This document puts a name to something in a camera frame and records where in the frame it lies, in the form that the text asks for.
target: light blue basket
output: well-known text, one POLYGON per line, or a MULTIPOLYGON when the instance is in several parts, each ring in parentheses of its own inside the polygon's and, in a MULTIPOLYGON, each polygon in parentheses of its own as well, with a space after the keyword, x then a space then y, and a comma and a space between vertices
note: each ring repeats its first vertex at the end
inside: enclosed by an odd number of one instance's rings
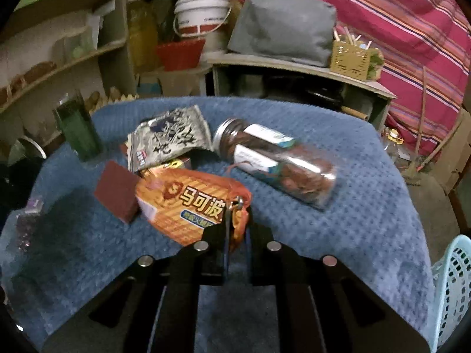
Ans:
POLYGON ((435 353, 451 336, 471 304, 471 240, 459 235, 432 267, 436 325, 431 349, 435 353))

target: jar label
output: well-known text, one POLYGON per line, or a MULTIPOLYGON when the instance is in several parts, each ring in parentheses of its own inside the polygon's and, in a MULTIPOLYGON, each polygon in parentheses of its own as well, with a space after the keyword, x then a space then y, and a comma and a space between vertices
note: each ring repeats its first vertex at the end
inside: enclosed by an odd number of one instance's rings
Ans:
POLYGON ((234 163, 241 163, 237 167, 249 174, 257 171, 276 174, 278 170, 278 162, 267 158, 265 155, 253 151, 245 146, 242 146, 241 144, 238 144, 235 147, 234 163))
POLYGON ((294 144, 294 138, 258 123, 248 126, 243 132, 284 148, 289 148, 294 144))

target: metal jar lid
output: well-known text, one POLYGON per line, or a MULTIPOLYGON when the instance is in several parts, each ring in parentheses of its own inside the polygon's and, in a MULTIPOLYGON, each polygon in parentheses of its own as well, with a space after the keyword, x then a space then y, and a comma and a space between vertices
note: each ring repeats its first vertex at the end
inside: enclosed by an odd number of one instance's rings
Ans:
POLYGON ((220 142, 221 142, 221 137, 225 131, 225 129, 229 126, 230 123, 234 122, 236 118, 229 118, 226 119, 223 123, 221 123, 216 130, 216 133, 214 134, 213 138, 213 149, 218 154, 219 157, 221 157, 221 152, 219 150, 220 142))

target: striped blanket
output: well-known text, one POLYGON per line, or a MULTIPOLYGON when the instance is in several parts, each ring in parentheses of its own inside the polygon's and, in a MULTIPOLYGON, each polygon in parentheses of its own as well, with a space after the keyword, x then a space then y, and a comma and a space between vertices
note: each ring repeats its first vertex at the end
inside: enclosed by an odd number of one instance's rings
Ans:
POLYGON ((379 82, 397 95, 387 124, 414 148, 427 83, 420 153, 428 155, 453 127, 468 81, 471 28, 454 0, 324 0, 338 27, 373 40, 384 53, 379 82), (426 76, 423 66, 427 67, 426 76))

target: wooden shelf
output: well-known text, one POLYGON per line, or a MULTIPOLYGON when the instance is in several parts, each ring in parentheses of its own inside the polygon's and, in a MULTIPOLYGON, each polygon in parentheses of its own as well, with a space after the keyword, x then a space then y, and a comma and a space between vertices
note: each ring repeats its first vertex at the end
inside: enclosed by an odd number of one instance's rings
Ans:
POLYGON ((39 0, 14 11, 0 33, 0 43, 28 28, 62 14, 96 9, 109 0, 39 0))
POLYGON ((7 110, 11 105, 13 105, 16 101, 18 101, 25 94, 27 94, 28 92, 35 89, 36 87, 38 87, 43 82, 46 82, 51 77, 56 76, 57 74, 65 71, 65 70, 68 70, 71 67, 73 67, 75 65, 78 65, 81 62, 84 62, 84 61, 90 60, 92 58, 101 56, 103 54, 109 53, 110 51, 122 48, 122 47, 124 47, 125 44, 126 44, 125 39, 113 41, 109 44, 106 44, 106 45, 98 48, 98 50, 91 51, 90 53, 84 55, 83 57, 77 58, 76 60, 74 60, 72 62, 69 62, 69 63, 67 63, 67 64, 65 64, 65 65, 63 65, 63 66, 61 66, 57 69, 54 69, 50 73, 42 76, 41 78, 39 78, 36 81, 32 82, 31 84, 27 85, 24 89, 18 91, 16 94, 14 94, 13 97, 10 100, 8 100, 4 105, 0 106, 0 114, 3 113, 5 110, 7 110))
POLYGON ((329 79, 334 79, 339 82, 351 84, 353 86, 361 87, 362 89, 372 91, 382 97, 389 99, 397 98, 394 93, 385 88, 382 84, 376 81, 359 81, 348 76, 343 76, 331 72, 328 68, 320 68, 312 65, 305 65, 296 62, 278 60, 275 58, 259 57, 249 54, 236 54, 227 53, 224 55, 210 56, 208 63, 213 65, 240 65, 240 66, 258 66, 263 68, 282 69, 289 71, 296 71, 299 73, 312 74, 314 76, 321 76, 329 79))

